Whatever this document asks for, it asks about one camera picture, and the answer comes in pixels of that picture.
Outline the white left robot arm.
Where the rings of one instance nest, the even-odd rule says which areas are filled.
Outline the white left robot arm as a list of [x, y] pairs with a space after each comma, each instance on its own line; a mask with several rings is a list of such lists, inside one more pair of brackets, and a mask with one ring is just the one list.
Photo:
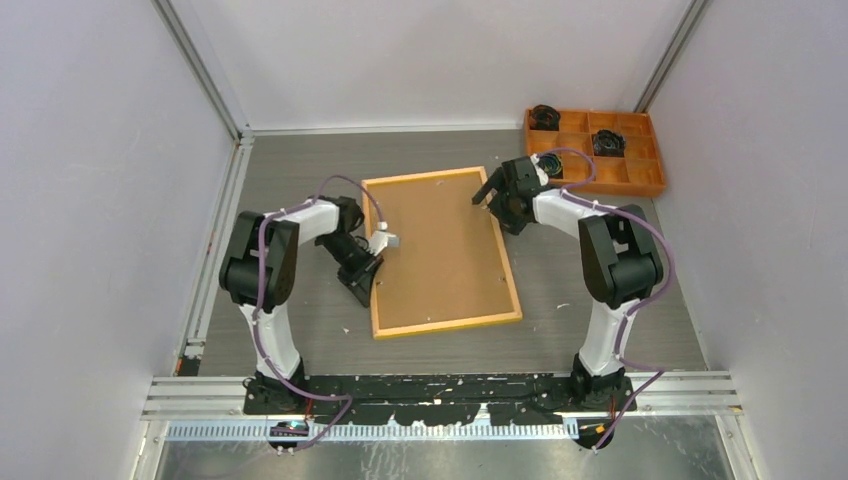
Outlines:
[[306, 398], [321, 400], [299, 379], [302, 357], [290, 325], [288, 303], [302, 245], [324, 248], [337, 263], [337, 280], [363, 306], [371, 304], [386, 249], [399, 244], [379, 220], [367, 239], [356, 236], [365, 216], [350, 197], [319, 196], [272, 213], [243, 211], [233, 226], [219, 271], [219, 285], [244, 315], [257, 356], [256, 381], [269, 386], [268, 400], [293, 414]]

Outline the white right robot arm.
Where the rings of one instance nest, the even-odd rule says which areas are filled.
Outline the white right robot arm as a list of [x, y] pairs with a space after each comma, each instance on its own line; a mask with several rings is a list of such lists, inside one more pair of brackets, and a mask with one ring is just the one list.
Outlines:
[[623, 395], [623, 352], [631, 323], [665, 276], [659, 232], [643, 209], [613, 207], [555, 187], [537, 155], [502, 163], [471, 201], [485, 205], [511, 235], [535, 223], [577, 239], [593, 304], [586, 339], [567, 381], [568, 398], [591, 411]]

